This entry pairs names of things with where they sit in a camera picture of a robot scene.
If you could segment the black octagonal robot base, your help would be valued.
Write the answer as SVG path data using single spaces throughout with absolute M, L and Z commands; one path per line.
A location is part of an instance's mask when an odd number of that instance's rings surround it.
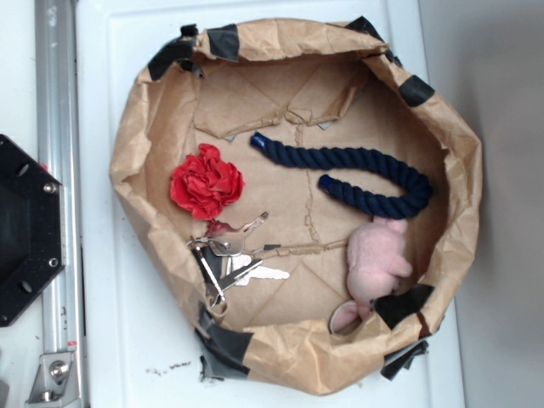
M 1 136 L 1 326 L 14 324 L 64 268 L 62 184 Z

